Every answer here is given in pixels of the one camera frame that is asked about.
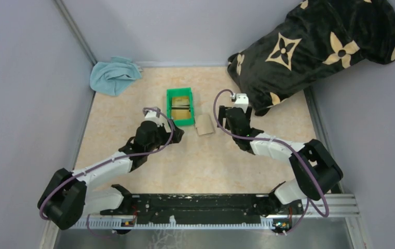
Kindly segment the beige leather card holder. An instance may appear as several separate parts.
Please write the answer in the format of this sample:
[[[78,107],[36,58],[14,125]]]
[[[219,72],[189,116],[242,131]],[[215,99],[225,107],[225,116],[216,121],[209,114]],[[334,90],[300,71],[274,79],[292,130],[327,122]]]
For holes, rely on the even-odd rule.
[[[199,136],[213,134],[214,126],[209,114],[201,114],[195,118],[195,129]]]

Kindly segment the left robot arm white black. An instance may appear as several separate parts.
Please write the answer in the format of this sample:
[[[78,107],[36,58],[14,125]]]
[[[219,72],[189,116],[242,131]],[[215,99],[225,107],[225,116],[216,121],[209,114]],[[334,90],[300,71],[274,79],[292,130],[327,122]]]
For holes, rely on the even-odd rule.
[[[97,188],[136,170],[149,155],[179,143],[184,133],[171,120],[161,125],[144,121],[135,135],[108,158],[76,171],[65,168],[55,171],[37,203],[40,217],[66,230],[82,216],[92,213],[115,210],[121,215],[128,214],[133,207],[131,198],[117,187],[103,191]]]

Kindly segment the light blue cloth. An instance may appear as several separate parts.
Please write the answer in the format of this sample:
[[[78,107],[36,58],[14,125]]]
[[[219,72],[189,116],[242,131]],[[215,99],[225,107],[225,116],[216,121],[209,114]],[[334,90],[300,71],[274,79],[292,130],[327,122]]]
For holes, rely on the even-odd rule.
[[[141,79],[142,68],[131,59],[111,57],[109,62],[98,62],[90,74],[90,88],[101,94],[119,96],[136,80]]]

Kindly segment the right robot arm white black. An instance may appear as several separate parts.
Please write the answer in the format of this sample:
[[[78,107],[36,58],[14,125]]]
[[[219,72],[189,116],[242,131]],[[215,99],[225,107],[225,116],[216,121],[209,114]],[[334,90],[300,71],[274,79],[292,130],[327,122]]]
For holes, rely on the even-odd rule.
[[[325,146],[316,139],[298,143],[277,139],[250,126],[251,108],[219,106],[218,127],[232,136],[243,151],[288,164],[294,179],[275,187],[269,194],[270,209],[284,213],[290,203],[321,197],[337,185],[344,174]]]

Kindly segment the black floral pillow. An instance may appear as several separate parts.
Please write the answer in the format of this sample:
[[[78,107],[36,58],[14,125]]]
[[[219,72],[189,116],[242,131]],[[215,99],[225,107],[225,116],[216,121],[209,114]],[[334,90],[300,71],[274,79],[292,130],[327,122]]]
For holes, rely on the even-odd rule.
[[[395,11],[388,1],[303,1],[274,30],[231,55],[227,71],[262,116],[363,60],[395,61]]]

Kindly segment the green plastic bin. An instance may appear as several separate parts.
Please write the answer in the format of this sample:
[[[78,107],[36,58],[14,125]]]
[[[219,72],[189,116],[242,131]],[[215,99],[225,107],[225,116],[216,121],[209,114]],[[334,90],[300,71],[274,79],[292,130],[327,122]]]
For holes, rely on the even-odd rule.
[[[168,118],[172,119],[178,127],[193,126],[195,124],[195,112],[192,89],[167,89],[166,97]]]

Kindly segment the aluminium rail frame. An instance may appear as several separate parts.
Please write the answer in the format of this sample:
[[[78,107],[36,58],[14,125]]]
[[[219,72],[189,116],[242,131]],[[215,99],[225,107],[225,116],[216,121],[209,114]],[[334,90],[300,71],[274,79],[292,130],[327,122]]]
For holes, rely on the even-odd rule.
[[[71,214],[55,225],[67,229],[269,229],[288,231],[302,218],[359,217],[356,199],[350,194],[327,194],[321,201],[296,200],[271,208],[267,195],[128,195],[116,210],[90,217]]]

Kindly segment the gold card in bin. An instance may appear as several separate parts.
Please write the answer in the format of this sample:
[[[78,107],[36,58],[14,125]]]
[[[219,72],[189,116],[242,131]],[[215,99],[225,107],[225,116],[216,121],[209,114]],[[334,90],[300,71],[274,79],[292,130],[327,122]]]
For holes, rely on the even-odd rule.
[[[191,118],[190,100],[188,96],[177,96],[172,98],[171,116],[173,120],[185,120]]]

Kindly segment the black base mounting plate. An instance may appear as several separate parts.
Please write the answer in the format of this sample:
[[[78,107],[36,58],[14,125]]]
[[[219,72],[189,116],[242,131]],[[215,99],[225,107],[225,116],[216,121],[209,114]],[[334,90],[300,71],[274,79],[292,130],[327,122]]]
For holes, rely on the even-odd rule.
[[[127,194],[122,204],[101,215],[135,216],[138,225],[167,224],[171,217],[179,225],[259,224],[269,215],[301,215],[300,200],[278,204],[268,194]]]

